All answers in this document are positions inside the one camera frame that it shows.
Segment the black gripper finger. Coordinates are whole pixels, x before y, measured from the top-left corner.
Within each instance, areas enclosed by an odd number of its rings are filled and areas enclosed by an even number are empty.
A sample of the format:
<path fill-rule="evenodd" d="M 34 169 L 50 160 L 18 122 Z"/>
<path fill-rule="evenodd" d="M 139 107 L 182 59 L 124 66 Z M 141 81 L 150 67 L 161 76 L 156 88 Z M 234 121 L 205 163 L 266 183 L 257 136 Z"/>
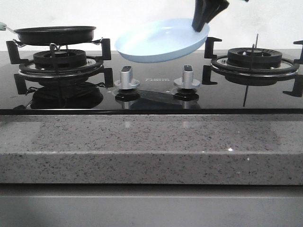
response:
<path fill-rule="evenodd" d="M 219 8 L 218 0 L 196 0 L 192 28 L 201 32 L 205 23 L 209 23 Z"/>
<path fill-rule="evenodd" d="M 212 6 L 214 6 L 214 10 L 207 17 L 206 23 L 209 23 L 212 19 L 214 19 L 220 12 L 227 9 L 229 6 L 229 2 L 227 0 L 213 0 Z"/>

